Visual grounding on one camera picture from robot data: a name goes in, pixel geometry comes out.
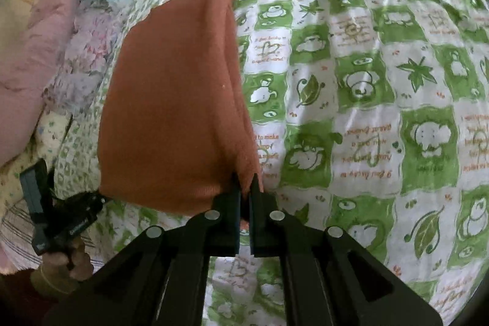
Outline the person's left hand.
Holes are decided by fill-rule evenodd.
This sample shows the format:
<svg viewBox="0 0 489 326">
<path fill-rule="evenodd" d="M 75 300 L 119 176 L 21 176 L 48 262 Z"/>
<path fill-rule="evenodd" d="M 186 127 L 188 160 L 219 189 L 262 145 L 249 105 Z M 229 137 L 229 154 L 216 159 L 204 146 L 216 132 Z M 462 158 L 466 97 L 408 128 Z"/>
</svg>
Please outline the person's left hand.
<svg viewBox="0 0 489 326">
<path fill-rule="evenodd" d="M 85 243 L 76 237 L 70 243 L 69 255 L 62 252 L 43 254 L 42 264 L 31 273 L 30 279 L 39 293 L 63 298 L 76 291 L 93 273 Z"/>
</svg>

